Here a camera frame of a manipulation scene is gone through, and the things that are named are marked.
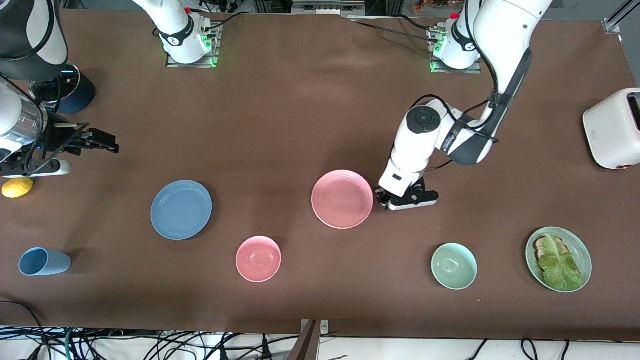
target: gray floor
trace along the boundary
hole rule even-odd
[[[197,0],[184,0],[197,3]],[[413,14],[416,0],[405,0],[404,13]],[[545,14],[545,20],[602,20],[608,17],[622,4],[623,0],[555,0]],[[96,10],[140,10],[131,0],[82,0],[84,6]],[[71,0],[70,7],[82,8],[79,0]],[[423,11],[420,16],[448,17],[450,10]],[[634,74],[636,85],[640,86],[640,8],[631,13],[621,24],[621,41],[627,54],[627,60]]]

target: bread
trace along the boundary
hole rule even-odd
[[[542,240],[544,240],[545,238],[547,238],[546,236],[542,236],[541,238],[538,238],[536,240],[536,242],[533,243],[533,248],[536,250],[536,260],[540,261],[540,258],[542,256],[544,256],[545,251],[544,249],[541,248],[540,244],[542,243]],[[555,240],[556,242],[558,242],[560,244],[560,246],[562,246],[562,253],[566,254],[567,252],[569,252],[569,248],[566,247],[565,244],[562,243],[562,239],[558,238],[557,236],[553,236],[551,237],[553,240]]]

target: white toaster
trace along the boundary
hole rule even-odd
[[[591,153],[610,169],[640,163],[640,88],[620,90],[582,116]]]

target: blue plate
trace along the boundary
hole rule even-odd
[[[180,180],[165,186],[151,205],[151,224],[169,240],[185,240],[209,222],[213,202],[204,186]]]

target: white floor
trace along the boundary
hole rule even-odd
[[[270,335],[269,340],[283,336]],[[205,337],[208,345],[215,345],[220,335]],[[261,344],[261,335],[242,335],[227,344],[230,347],[257,346]],[[295,340],[281,341],[270,345],[270,351],[274,354],[288,351],[294,345]],[[201,344],[197,339],[194,344]],[[323,338],[319,347],[318,360],[466,360],[476,351],[481,340],[420,340],[420,339],[372,339],[372,338]],[[95,348],[106,360],[142,360],[147,352],[155,347],[156,340],[99,340]],[[540,360],[560,360],[564,343],[560,341],[535,341]],[[36,347],[31,340],[5,340],[0,341],[0,360],[26,359]],[[167,350],[161,352],[164,359]],[[192,350],[197,359],[204,358],[204,350],[201,348],[187,347]],[[235,360],[245,351],[228,352],[229,359]],[[215,353],[211,360],[219,360],[220,353]],[[247,356],[243,360],[254,360],[256,356]],[[46,351],[42,350],[39,360],[48,359]],[[65,360],[58,354],[56,360]],[[192,360],[194,355],[188,352],[176,352],[170,360]],[[476,360],[527,360],[520,350],[520,342],[512,340],[490,340],[484,346]],[[601,359],[640,359],[640,344],[632,343],[593,343],[571,342],[566,360],[601,360]]]

